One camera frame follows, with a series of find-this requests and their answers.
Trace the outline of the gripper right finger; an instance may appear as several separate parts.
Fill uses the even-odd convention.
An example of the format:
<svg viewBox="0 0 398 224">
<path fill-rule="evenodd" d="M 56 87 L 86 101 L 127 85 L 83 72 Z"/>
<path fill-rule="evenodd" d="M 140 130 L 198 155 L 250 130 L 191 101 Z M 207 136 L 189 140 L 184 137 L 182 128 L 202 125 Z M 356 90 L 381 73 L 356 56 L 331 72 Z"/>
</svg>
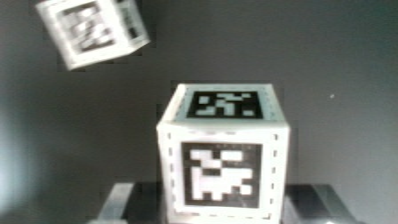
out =
<svg viewBox="0 0 398 224">
<path fill-rule="evenodd" d="M 355 224 L 328 184 L 285 186 L 285 224 Z"/>
</svg>

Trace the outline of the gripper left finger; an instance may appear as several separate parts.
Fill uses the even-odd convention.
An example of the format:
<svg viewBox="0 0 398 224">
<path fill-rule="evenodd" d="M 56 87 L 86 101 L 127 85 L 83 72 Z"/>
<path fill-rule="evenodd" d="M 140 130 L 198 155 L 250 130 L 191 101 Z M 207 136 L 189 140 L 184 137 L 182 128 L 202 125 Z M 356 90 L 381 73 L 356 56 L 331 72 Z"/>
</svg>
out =
<svg viewBox="0 0 398 224">
<path fill-rule="evenodd" d="M 122 218 L 132 192 L 132 183 L 115 183 L 102 203 L 97 217 L 86 224 L 127 224 Z"/>
</svg>

